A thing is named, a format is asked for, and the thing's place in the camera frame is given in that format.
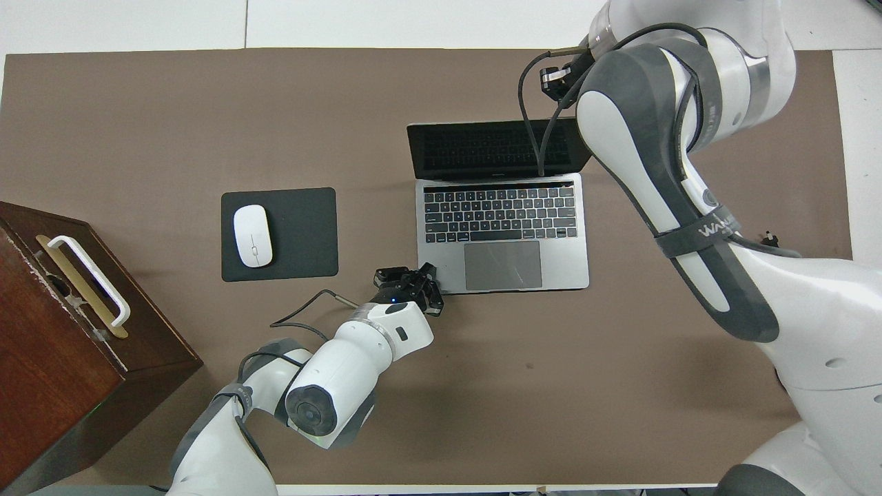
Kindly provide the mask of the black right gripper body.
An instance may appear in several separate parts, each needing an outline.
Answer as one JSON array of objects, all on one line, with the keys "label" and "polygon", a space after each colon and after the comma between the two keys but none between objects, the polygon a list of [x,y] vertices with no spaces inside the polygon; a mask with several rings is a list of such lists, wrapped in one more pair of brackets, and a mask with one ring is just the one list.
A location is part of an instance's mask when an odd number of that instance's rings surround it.
[{"label": "black right gripper body", "polygon": [[569,47],[549,50],[549,57],[570,56],[573,60],[562,67],[541,69],[542,93],[554,101],[564,100],[565,94],[575,87],[577,81],[592,67],[595,59],[589,47]]}]

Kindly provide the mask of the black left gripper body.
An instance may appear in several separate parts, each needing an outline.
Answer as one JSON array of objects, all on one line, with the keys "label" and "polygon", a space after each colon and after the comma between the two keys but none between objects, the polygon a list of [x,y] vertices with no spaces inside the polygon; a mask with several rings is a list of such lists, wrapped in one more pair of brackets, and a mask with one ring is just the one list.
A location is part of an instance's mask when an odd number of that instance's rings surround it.
[{"label": "black left gripper body", "polygon": [[378,287],[377,293],[370,302],[378,304],[416,302],[417,304],[417,272],[407,273],[396,285]]}]

